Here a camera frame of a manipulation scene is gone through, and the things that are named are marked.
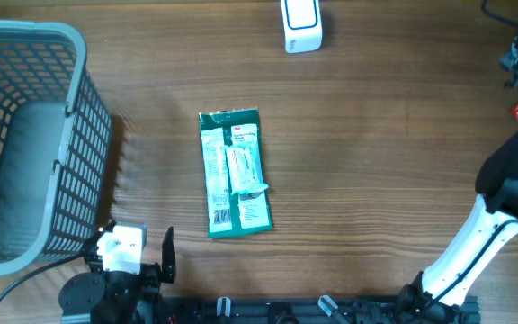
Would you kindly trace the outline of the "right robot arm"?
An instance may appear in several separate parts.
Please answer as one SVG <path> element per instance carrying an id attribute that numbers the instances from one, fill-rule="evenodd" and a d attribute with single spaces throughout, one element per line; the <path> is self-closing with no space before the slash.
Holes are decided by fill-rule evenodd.
<path id="1" fill-rule="evenodd" d="M 493 13 L 488 3 L 481 10 L 488 17 L 512 25 L 518 22 Z M 518 86 L 518 34 L 501 57 L 511 72 L 508 86 Z M 473 209 L 442 255 L 396 300 L 382 307 L 393 323 L 470 323 L 468 291 L 498 251 L 518 235 L 518 131 L 483 164 L 475 183 Z"/>

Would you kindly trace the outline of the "green 3M package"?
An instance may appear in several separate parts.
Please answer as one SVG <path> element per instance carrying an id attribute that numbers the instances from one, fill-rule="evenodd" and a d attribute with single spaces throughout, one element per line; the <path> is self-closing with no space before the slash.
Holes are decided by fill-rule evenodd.
<path id="1" fill-rule="evenodd" d="M 259 148 L 260 170 L 263 175 L 258 111 L 255 108 L 249 108 L 201 113 L 199 123 L 209 237 L 212 239 L 241 237 L 272 229 L 268 189 L 261 193 L 247 195 L 232 194 L 228 172 L 226 148 L 253 142 Z"/>

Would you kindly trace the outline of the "light green wipes pack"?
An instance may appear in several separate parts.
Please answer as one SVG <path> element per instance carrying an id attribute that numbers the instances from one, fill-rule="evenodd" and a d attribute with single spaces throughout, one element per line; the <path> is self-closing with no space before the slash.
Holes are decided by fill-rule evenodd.
<path id="1" fill-rule="evenodd" d="M 232 194 L 259 194 L 268 189 L 260 170 L 259 148 L 253 142 L 226 148 Z"/>

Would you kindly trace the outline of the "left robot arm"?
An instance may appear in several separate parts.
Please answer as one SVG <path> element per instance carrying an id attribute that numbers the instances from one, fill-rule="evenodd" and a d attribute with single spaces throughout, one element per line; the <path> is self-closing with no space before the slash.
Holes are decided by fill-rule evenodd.
<path id="1" fill-rule="evenodd" d="M 81 250 L 89 267 L 69 279 L 58 303 L 63 323 L 175 323 L 173 309 L 160 293 L 176 278 L 174 228 L 161 243 L 161 261 L 141 261 L 147 224 L 111 221 Z"/>

